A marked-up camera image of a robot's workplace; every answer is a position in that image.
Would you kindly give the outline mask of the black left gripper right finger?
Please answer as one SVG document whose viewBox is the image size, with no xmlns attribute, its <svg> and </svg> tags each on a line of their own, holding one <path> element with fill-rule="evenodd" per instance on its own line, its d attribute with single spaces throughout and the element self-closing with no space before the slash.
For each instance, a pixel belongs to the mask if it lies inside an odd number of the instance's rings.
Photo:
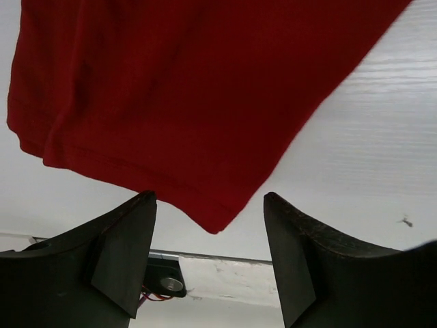
<svg viewBox="0 0 437 328">
<path fill-rule="evenodd" d="M 276 193 L 264 221 L 286 327 L 435 327 L 436 242 L 406 251 L 368 243 Z"/>
</svg>

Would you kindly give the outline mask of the red t shirt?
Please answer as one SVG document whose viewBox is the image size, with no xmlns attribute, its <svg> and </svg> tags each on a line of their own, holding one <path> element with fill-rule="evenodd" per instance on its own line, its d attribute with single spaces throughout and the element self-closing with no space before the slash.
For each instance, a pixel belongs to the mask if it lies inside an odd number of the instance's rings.
<svg viewBox="0 0 437 328">
<path fill-rule="evenodd" d="M 22 1 L 7 123 L 224 230 L 407 1 Z"/>
</svg>

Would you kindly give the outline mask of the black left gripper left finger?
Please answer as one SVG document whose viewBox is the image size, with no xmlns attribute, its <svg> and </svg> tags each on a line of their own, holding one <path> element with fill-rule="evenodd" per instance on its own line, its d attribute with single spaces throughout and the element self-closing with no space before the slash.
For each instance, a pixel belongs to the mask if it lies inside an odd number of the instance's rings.
<svg viewBox="0 0 437 328">
<path fill-rule="evenodd" d="M 156 221 L 140 193 L 87 223 L 1 253 L 2 327 L 127 327 L 137 315 Z"/>
</svg>

